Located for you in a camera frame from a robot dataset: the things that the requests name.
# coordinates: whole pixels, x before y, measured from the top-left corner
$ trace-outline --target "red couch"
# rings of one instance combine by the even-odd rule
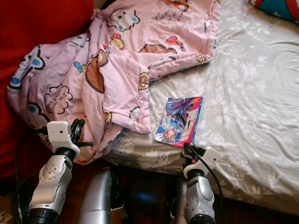
[[[6,101],[6,87],[28,52],[83,32],[93,14],[93,0],[0,1],[0,178],[14,178],[17,145],[28,131]],[[20,178],[37,171],[51,151],[31,134],[19,157]]]

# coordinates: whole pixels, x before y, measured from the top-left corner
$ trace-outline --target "gray bedsheet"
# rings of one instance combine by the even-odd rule
[[[155,132],[168,97],[203,96],[195,144],[221,152],[224,196],[299,215],[299,26],[245,0],[221,7],[215,59],[151,83],[152,134],[124,130],[105,159],[181,174],[182,149]]]

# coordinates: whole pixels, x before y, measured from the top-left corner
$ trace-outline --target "cable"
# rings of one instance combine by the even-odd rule
[[[209,165],[207,165],[207,163],[201,158],[200,155],[197,154],[197,152],[195,151],[195,149],[190,145],[190,149],[191,151],[198,157],[198,159],[205,165],[205,167],[208,169],[208,171],[212,174],[213,178],[216,181],[219,193],[220,193],[220,208],[221,208],[221,212],[220,212],[220,222],[222,222],[222,215],[223,215],[223,193],[222,193],[222,189],[220,186],[220,183],[215,175],[215,173],[213,172],[213,170],[209,167]]]
[[[17,187],[19,186],[19,175],[18,175],[18,158],[19,158],[19,154],[20,154],[20,151],[21,151],[21,148],[22,148],[22,145],[24,143],[24,140],[32,133],[31,130],[25,132],[23,134],[23,136],[21,137],[19,143],[18,143],[18,146],[17,146],[17,150],[15,152],[15,158],[14,158],[14,172],[15,172],[15,181],[16,181],[16,185]],[[16,207],[12,207],[12,211],[16,212],[16,209],[17,209],[17,212],[18,212],[18,218],[15,219],[18,223],[21,223],[21,217],[22,217],[22,214],[21,214],[21,206],[20,206],[20,195],[18,194],[17,195],[17,208]]]
[[[15,158],[14,158],[14,171],[15,171],[15,181],[17,183],[17,186],[19,185],[19,176],[18,176],[18,158],[19,158],[19,153],[20,150],[22,148],[22,145],[24,143],[24,140],[28,137],[29,134],[31,134],[32,132],[29,130],[26,133],[23,134],[23,136],[21,137],[19,144],[17,146],[17,150],[15,152]]]
[[[22,186],[22,184],[24,184],[27,180],[29,180],[31,177],[34,177],[35,175],[38,175],[39,174],[39,171],[34,173],[34,174],[31,174],[30,176],[26,177],[19,185],[18,187],[15,189],[14,191],[14,194],[13,194],[13,198],[12,198],[12,201],[11,201],[11,212],[12,212],[12,215],[13,215],[13,218],[14,220],[17,222],[17,224],[21,224],[22,223],[22,217],[18,217],[16,216],[15,214],[15,206],[18,204],[18,195],[19,195],[19,189],[20,187]]]

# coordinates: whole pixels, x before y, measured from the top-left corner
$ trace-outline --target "white clamp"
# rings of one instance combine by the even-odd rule
[[[71,141],[71,126],[67,121],[51,121],[47,124],[49,142],[53,146],[53,152],[57,148],[65,147],[72,149],[79,156],[80,149]]]
[[[205,151],[204,155],[202,156],[202,159],[203,159],[203,161],[206,162],[206,164],[211,169],[214,169],[214,167],[216,166],[216,164],[217,164],[218,160],[220,159],[220,157],[221,157],[220,152],[216,151],[215,149],[213,149],[211,147],[206,147],[206,151]],[[192,169],[200,169],[200,170],[204,171],[205,176],[209,173],[206,166],[200,160],[198,160],[196,163],[188,165],[184,169],[185,178],[188,179],[187,173]]]

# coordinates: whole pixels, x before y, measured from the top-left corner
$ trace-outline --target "book cover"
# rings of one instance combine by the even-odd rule
[[[155,139],[177,147],[193,143],[202,100],[202,97],[168,98]]]

